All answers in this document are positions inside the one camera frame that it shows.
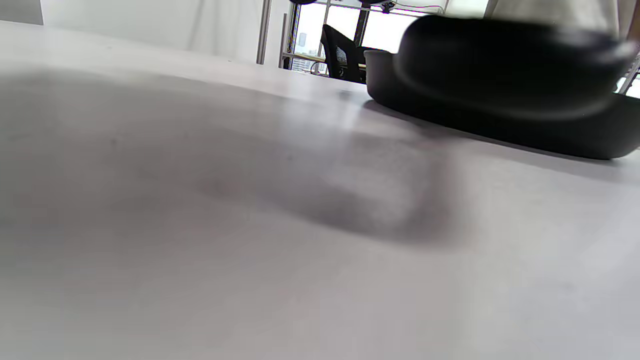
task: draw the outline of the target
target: glass window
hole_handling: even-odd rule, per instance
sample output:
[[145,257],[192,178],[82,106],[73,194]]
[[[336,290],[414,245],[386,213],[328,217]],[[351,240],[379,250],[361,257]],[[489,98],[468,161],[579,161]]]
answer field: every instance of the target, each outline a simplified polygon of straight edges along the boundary
[[331,6],[326,24],[353,40],[358,26],[358,16],[360,16],[360,10]]
[[[320,38],[322,37],[325,10],[326,5],[319,3],[301,7],[298,34],[296,35],[296,53],[317,55]],[[357,9],[331,6],[329,7],[326,23],[353,40],[359,15],[360,10]]]
[[362,45],[397,53],[404,31],[418,18],[392,13],[369,13]]
[[298,34],[296,35],[296,53],[317,55],[322,36],[325,8],[326,5],[323,4],[301,6]]

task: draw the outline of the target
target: white wall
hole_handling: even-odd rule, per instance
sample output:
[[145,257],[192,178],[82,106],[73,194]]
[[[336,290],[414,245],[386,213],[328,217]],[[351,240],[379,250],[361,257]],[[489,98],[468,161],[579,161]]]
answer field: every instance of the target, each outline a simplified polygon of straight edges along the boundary
[[489,0],[450,0],[447,15],[455,17],[484,17]]
[[[266,64],[277,64],[288,9],[273,0]],[[255,63],[262,0],[42,0],[42,13],[45,26]]]
[[0,0],[0,20],[42,25],[40,0]]

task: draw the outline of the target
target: black tray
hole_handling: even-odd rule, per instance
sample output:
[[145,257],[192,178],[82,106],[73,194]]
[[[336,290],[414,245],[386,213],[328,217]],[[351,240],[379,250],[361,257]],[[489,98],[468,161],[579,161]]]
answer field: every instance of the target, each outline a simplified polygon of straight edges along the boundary
[[394,54],[366,51],[367,91],[379,104],[453,129],[583,158],[608,160],[640,146],[640,99],[613,94],[604,111],[575,120],[532,121],[489,115],[419,95],[394,71]]

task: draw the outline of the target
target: table surface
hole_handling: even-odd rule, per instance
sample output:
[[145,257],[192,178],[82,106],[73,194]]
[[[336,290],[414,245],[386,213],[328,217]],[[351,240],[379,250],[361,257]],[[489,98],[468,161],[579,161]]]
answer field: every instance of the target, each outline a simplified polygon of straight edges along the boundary
[[0,353],[635,359],[640,156],[364,85],[0,24]]

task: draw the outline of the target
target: black office chair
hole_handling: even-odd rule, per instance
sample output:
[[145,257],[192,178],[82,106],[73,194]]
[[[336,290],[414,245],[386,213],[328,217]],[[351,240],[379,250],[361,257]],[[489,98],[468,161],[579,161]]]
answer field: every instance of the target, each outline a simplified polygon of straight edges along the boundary
[[351,39],[325,24],[322,27],[320,41],[324,46],[325,62],[331,78],[365,83],[358,68],[362,51],[358,51],[358,47]]

